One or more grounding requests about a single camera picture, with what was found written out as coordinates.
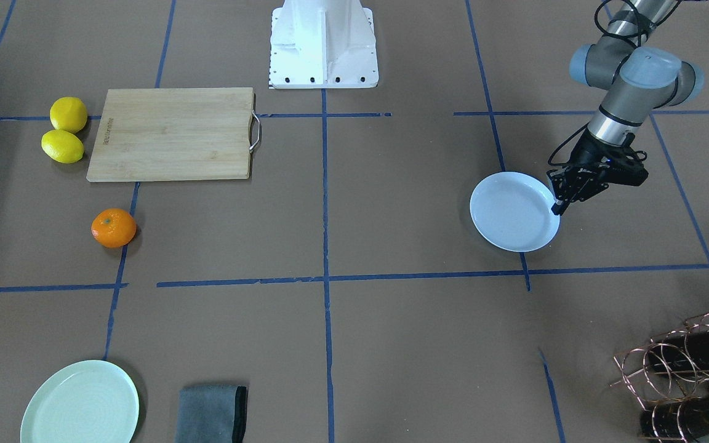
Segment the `light blue plate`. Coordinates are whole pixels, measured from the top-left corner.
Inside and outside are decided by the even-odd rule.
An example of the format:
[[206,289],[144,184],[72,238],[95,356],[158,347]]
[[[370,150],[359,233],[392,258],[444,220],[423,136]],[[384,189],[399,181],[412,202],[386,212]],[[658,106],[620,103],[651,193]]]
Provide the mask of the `light blue plate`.
[[473,189],[469,211],[478,233],[499,249],[532,252],[551,243],[561,217],[547,185],[518,172],[485,177]]

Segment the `orange fruit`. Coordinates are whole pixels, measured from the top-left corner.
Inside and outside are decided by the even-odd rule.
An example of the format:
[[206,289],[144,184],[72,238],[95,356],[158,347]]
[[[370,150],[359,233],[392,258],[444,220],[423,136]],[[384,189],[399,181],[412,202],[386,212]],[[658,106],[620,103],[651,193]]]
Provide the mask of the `orange fruit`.
[[124,209],[110,208],[93,219],[91,236],[107,249],[117,249],[129,244],[138,230],[135,218]]

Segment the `light green plate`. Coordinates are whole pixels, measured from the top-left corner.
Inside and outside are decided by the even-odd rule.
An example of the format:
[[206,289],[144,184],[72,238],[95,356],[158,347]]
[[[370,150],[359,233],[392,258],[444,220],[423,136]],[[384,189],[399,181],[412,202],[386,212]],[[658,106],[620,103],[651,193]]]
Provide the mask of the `light green plate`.
[[84,360],[55,372],[23,413],[21,442],[129,442],[140,419],[134,381],[118,365]]

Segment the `dark wine bottle middle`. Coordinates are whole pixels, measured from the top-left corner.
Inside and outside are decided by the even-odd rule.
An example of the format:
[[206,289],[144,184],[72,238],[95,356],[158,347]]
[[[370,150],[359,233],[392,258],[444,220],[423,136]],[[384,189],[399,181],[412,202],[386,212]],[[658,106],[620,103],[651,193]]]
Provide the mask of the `dark wine bottle middle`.
[[694,371],[709,373],[709,330],[661,340],[647,353],[648,367],[667,375]]

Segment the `dark wine bottle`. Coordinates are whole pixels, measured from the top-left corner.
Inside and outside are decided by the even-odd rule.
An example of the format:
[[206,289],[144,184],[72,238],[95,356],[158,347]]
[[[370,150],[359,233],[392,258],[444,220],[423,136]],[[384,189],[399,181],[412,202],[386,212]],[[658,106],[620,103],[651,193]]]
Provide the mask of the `dark wine bottle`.
[[659,437],[662,442],[697,441],[709,437],[709,399],[662,404],[639,416],[644,437]]
[[647,353],[648,367],[667,375],[694,371],[709,373],[709,330],[661,340]]

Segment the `dark wine bottle front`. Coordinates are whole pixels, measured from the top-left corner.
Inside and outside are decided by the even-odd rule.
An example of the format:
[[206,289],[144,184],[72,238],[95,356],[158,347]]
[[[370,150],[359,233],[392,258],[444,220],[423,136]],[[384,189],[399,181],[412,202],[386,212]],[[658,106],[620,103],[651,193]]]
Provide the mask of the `dark wine bottle front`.
[[709,399],[662,404],[639,416],[644,437],[659,437],[662,442],[697,441],[709,437]]

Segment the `folded grey cloth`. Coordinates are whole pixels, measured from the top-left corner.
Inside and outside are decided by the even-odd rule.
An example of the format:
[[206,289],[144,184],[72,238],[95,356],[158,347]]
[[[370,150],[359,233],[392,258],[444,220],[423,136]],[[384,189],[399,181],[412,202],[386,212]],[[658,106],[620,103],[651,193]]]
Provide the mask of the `folded grey cloth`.
[[190,385],[179,392],[175,442],[242,442],[247,429],[244,385]]

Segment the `bamboo cutting board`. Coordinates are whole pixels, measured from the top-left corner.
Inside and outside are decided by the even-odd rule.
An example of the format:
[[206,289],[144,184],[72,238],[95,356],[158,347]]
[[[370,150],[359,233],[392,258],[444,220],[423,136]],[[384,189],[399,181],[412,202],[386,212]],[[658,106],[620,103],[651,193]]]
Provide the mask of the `bamboo cutting board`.
[[247,180],[262,125],[251,87],[113,88],[91,183]]

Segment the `lemon farther from board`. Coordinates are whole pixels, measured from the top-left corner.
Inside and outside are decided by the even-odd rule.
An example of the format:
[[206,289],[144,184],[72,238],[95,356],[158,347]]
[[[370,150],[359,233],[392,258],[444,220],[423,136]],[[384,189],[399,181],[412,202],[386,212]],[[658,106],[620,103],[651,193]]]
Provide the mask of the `lemon farther from board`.
[[56,130],[78,134],[87,125],[87,107],[81,98],[62,97],[51,104],[49,120]]

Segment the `lemon nearer the board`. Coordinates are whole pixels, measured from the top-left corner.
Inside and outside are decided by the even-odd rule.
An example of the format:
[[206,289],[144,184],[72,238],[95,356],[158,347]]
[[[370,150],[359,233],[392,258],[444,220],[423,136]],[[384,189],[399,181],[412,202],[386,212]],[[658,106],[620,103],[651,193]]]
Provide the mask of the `lemon nearer the board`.
[[71,132],[54,129],[41,137],[41,148],[51,159],[62,164],[79,162],[84,157],[84,144]]

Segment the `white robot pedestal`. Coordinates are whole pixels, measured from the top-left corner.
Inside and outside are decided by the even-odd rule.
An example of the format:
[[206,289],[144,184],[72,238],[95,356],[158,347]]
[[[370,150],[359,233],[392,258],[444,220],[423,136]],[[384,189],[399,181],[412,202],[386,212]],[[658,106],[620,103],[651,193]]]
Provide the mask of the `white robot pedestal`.
[[285,1],[271,14],[268,87],[374,88],[374,15],[360,1]]

